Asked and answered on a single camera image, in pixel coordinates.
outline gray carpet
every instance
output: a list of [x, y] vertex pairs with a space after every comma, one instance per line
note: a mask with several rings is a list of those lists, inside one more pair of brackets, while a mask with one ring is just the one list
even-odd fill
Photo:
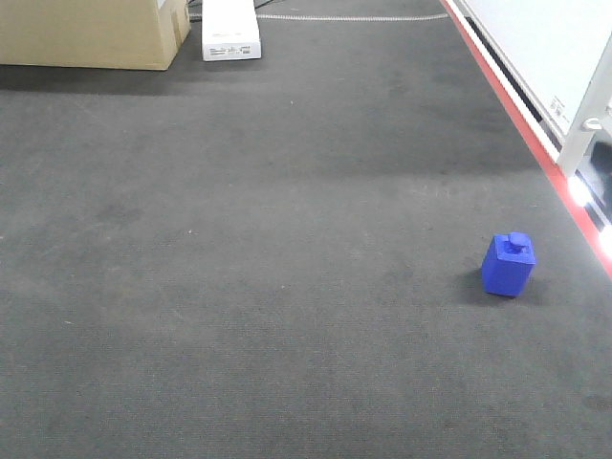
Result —
[[0, 70], [0, 457], [610, 457], [610, 281], [452, 23], [260, 27]]

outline metal frame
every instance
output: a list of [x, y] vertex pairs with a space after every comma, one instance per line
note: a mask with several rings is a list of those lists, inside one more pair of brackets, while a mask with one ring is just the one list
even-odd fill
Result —
[[597, 131], [612, 137], [612, 35], [593, 74], [580, 109], [572, 122], [557, 160], [566, 176], [576, 172]]

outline label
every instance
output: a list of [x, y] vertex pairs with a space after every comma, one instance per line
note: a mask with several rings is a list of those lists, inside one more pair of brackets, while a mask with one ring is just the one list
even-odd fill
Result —
[[229, 47], [219, 47], [219, 48], [210, 48], [210, 55], [249, 55], [251, 53], [251, 46], [229, 46]]

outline cardboard box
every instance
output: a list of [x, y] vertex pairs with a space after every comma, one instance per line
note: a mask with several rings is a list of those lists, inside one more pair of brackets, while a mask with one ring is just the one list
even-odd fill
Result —
[[261, 57], [252, 0], [202, 1], [202, 55], [205, 61]]
[[0, 63], [165, 70], [186, 0], [0, 0]]

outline white panel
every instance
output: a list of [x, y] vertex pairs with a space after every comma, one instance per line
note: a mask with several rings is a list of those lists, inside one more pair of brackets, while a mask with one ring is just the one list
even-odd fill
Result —
[[536, 106], [566, 136], [612, 34], [612, 0], [464, 0]]

